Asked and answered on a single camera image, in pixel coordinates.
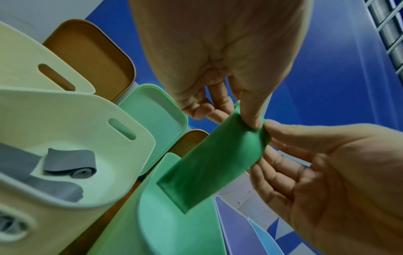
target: hand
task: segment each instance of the hand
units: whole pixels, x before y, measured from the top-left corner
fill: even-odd
[[[243,120],[258,128],[265,100],[301,48],[313,0],[129,3],[148,62],[183,112],[222,122],[234,111],[228,77]]]
[[[268,146],[251,168],[256,191],[325,255],[403,254],[403,133],[384,127],[266,121]]]

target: metal rack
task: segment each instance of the metal rack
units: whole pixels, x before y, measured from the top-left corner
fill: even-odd
[[[396,68],[396,74],[403,81],[403,21],[400,11],[402,0],[364,0],[365,6],[380,34],[387,53]]]

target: green tray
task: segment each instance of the green tray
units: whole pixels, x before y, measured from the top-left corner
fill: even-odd
[[[163,89],[152,84],[138,86],[118,106],[155,139],[155,148],[140,173],[144,174],[182,137],[188,117]]]
[[[213,197],[183,214],[156,184],[179,160],[166,154],[88,255],[226,255]]]

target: green fabric strip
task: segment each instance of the green fabric strip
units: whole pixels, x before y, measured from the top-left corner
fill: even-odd
[[[157,184],[187,213],[255,164],[270,140],[264,127],[253,130],[242,121],[238,103],[235,111]]]

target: brown bin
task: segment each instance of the brown bin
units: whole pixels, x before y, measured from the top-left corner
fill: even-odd
[[[133,62],[91,22],[65,21],[43,45],[86,78],[96,95],[109,101],[116,101],[134,83]]]
[[[193,129],[186,134],[184,134],[170,149],[168,152],[178,155],[183,158],[189,151],[201,143],[209,133],[201,129]],[[151,173],[156,165],[161,160],[159,160],[148,172],[147,176]]]

